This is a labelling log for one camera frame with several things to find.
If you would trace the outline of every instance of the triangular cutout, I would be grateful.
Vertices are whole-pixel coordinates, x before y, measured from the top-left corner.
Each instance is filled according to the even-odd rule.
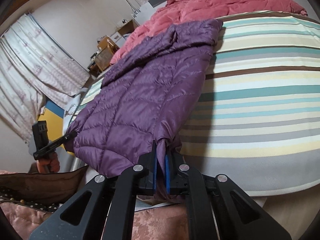
[[[60,215],[60,218],[71,225],[79,225],[91,195],[90,191],[86,191]]]
[[[241,222],[246,225],[252,221],[259,219],[259,213],[253,210],[253,208],[247,203],[241,196],[235,191],[230,192],[233,203],[236,206]]]

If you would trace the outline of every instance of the purple puffer jacket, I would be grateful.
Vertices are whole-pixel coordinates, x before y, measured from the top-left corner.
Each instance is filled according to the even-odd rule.
[[[156,140],[164,169],[165,146],[181,146],[177,134],[201,94],[221,27],[215,19],[195,21],[144,39],[106,73],[100,94],[68,128],[78,135],[66,150],[112,177]]]

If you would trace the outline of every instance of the yellow panel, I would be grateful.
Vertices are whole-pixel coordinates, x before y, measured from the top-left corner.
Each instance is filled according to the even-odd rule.
[[[49,140],[54,141],[62,136],[63,119],[49,109],[46,108],[44,114],[39,116],[38,121],[47,121]]]

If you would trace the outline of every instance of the striped bed sheet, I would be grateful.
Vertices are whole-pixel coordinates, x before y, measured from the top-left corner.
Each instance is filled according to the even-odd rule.
[[[180,131],[186,162],[228,175],[251,196],[320,183],[320,24],[270,11],[221,19],[202,94]]]

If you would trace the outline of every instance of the pink comforter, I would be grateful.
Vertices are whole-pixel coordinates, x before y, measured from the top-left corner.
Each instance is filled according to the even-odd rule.
[[[283,11],[307,16],[305,9],[293,0],[167,0],[150,20],[139,26],[113,56],[116,63],[146,36],[165,31],[171,24],[202,21],[226,15],[260,10]]]

